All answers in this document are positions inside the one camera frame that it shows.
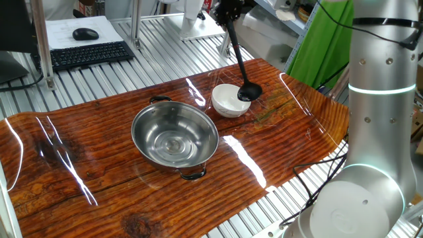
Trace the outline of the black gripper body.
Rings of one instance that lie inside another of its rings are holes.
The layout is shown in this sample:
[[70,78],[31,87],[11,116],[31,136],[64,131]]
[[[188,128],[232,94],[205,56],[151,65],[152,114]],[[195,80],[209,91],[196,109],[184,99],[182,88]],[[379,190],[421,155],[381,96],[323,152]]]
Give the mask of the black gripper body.
[[219,0],[212,8],[217,25],[226,26],[229,21],[235,21],[241,16],[243,0]]

